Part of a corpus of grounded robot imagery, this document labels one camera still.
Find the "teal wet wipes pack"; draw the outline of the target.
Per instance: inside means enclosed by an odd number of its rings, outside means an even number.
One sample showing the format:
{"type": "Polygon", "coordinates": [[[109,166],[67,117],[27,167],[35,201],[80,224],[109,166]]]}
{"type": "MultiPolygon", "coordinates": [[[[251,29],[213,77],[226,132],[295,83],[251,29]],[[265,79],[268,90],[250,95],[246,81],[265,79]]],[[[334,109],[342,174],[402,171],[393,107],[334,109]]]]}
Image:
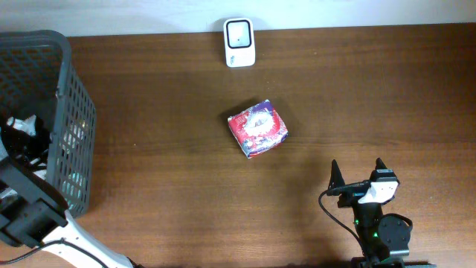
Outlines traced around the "teal wet wipes pack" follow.
{"type": "Polygon", "coordinates": [[[67,200],[79,202],[83,200],[85,185],[85,177],[81,173],[72,172],[67,175],[65,181],[61,183],[60,190],[67,200]]]}

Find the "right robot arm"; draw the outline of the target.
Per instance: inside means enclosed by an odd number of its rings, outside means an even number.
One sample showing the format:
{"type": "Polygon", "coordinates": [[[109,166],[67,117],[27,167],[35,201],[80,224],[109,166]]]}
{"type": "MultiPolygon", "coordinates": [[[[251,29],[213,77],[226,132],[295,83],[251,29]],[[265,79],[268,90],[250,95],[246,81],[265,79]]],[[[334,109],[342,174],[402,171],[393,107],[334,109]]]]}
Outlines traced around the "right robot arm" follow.
{"type": "Polygon", "coordinates": [[[353,267],[403,267],[409,255],[413,223],[399,214],[384,214],[382,206],[395,198],[400,186],[396,174],[381,159],[370,177],[347,184],[336,160],[331,164],[327,196],[337,196],[339,208],[353,210],[355,231],[351,234],[362,250],[360,258],[351,260],[353,267]]]}

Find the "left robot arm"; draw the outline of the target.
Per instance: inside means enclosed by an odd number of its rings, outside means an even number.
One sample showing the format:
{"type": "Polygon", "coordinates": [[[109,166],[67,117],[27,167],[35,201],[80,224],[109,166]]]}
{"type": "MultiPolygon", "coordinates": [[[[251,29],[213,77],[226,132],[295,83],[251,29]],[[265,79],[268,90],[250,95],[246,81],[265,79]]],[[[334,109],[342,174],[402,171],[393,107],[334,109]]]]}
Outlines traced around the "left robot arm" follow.
{"type": "Polygon", "coordinates": [[[1,129],[1,240],[46,251],[74,267],[135,267],[95,239],[74,219],[87,204],[89,134],[44,127],[1,129]]]}

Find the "red purple pad package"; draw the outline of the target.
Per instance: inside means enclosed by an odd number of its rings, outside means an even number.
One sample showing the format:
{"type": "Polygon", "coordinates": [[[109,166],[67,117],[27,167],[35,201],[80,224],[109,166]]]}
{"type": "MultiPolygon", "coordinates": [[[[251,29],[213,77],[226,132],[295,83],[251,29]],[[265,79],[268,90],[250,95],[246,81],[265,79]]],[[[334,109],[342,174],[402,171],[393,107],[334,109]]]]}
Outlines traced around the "red purple pad package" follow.
{"type": "Polygon", "coordinates": [[[270,100],[228,117],[228,127],[248,159],[278,146],[289,134],[270,100]]]}

